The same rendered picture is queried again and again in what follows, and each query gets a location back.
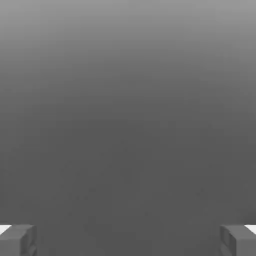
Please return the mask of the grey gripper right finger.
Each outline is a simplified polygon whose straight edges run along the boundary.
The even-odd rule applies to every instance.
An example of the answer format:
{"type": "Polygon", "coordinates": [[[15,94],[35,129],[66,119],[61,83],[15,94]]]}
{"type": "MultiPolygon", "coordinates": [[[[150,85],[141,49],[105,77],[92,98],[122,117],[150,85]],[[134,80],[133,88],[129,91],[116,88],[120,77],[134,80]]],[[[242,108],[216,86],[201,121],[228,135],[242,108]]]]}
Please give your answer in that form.
{"type": "Polygon", "coordinates": [[[219,256],[256,256],[256,224],[221,225],[219,256]]]}

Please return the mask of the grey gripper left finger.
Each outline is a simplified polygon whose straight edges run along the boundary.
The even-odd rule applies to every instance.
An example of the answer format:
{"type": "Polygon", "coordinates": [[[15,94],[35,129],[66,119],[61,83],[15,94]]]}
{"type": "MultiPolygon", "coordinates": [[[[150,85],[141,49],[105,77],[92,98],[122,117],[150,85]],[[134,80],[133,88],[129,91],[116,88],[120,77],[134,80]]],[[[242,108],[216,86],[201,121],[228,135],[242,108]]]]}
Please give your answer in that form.
{"type": "Polygon", "coordinates": [[[0,224],[0,256],[38,256],[37,227],[0,224]]]}

